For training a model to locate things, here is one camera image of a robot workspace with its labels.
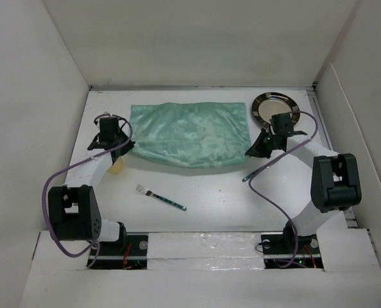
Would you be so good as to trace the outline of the knife with green handle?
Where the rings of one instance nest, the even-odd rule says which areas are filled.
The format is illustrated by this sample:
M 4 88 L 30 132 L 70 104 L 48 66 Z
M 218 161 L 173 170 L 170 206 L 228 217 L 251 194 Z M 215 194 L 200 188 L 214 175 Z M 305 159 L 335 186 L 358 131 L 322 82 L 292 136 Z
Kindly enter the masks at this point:
M 253 178 L 254 176 L 256 176 L 258 173 L 261 173 L 262 171 L 264 171 L 265 169 L 271 167 L 272 165 L 274 165 L 276 162 L 278 161 L 278 159 L 273 159 L 269 162 L 267 162 L 266 164 L 264 164 L 263 166 L 259 167 L 258 169 L 252 171 L 251 173 L 249 173 L 247 176 L 245 176 L 243 179 L 242 179 L 242 182 L 247 182 L 249 181 L 251 178 Z

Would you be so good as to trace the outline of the dark rimmed dinner plate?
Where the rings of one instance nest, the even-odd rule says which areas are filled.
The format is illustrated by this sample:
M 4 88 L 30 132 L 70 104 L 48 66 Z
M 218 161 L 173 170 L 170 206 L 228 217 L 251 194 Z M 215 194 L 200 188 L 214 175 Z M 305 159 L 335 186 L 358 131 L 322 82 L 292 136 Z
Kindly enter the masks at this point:
M 268 128 L 271 124 L 272 116 L 276 114 L 289 113 L 293 125 L 300 118 L 298 104 L 290 97 L 279 92 L 265 92 L 257 96 L 251 107 L 254 119 L 263 128 Z

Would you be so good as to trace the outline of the fork with green handle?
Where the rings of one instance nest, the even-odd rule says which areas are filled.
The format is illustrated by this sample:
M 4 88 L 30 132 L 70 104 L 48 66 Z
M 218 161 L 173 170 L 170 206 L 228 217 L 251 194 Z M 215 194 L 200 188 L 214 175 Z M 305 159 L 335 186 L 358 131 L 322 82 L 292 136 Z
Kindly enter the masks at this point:
M 160 196 L 154 192 L 152 192 L 150 189 L 147 189 L 145 187 L 143 187 L 142 185 L 137 185 L 136 187 L 136 191 L 140 194 L 143 194 L 145 196 L 148 196 L 148 197 L 151 197 L 151 198 L 155 198 L 165 204 L 169 204 L 170 206 L 172 207 L 175 207 L 176 209 L 179 209 L 181 211 L 187 211 L 187 207 L 181 205 L 181 204 L 178 204 L 172 200 L 169 200 L 168 198 L 165 198 L 163 196 Z

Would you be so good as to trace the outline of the green patterned cloth placemat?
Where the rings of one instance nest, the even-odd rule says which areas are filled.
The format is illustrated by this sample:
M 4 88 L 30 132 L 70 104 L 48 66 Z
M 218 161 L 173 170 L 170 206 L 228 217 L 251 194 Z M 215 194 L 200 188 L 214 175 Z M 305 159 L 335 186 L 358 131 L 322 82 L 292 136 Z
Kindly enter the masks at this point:
M 251 146 L 245 103 L 132 105 L 136 156 L 185 168 L 244 163 Z

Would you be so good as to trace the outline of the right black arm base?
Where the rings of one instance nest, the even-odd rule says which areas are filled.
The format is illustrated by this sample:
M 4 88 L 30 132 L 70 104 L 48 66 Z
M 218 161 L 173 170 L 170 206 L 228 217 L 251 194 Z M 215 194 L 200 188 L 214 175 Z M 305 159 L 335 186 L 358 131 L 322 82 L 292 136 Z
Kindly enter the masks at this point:
M 295 239 L 287 240 L 281 232 L 260 234 L 257 252 L 263 254 L 266 270 L 323 269 L 323 261 L 317 236 L 299 237 L 297 250 Z

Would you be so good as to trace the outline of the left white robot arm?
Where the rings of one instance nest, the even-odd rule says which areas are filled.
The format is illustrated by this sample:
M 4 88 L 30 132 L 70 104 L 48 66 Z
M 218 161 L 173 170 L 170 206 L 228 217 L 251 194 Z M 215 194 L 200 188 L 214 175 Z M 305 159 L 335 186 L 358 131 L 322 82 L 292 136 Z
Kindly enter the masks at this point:
M 125 227 L 103 219 L 94 189 L 107 172 L 120 173 L 122 156 L 134 148 L 132 136 L 123 131 L 127 120 L 109 113 L 94 119 L 98 133 L 87 147 L 87 157 L 76 164 L 61 186 L 47 193 L 52 237 L 59 241 L 105 242 L 113 254 L 127 249 Z

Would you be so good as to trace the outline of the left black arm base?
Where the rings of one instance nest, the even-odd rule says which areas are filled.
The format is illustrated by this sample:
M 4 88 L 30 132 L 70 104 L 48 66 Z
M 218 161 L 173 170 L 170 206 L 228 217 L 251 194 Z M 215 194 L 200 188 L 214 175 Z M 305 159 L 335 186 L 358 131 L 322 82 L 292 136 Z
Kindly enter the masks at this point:
M 92 270 L 147 269 L 148 234 L 128 233 L 125 244 L 101 242 L 89 252 L 87 267 Z

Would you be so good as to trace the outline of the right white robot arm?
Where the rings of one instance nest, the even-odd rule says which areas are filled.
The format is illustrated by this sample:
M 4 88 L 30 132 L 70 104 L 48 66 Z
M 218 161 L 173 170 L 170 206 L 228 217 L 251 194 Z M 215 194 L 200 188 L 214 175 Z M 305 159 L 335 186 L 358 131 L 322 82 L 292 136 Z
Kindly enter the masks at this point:
M 276 114 L 268 129 L 262 129 L 254 144 L 245 152 L 248 157 L 270 158 L 275 150 L 283 152 L 267 165 L 293 155 L 312 169 L 310 202 L 294 218 L 289 218 L 281 237 L 283 248 L 295 253 L 305 245 L 305 237 L 317 230 L 339 211 L 358 205 L 362 199 L 357 159 L 351 153 L 340 154 L 295 131 L 297 112 Z

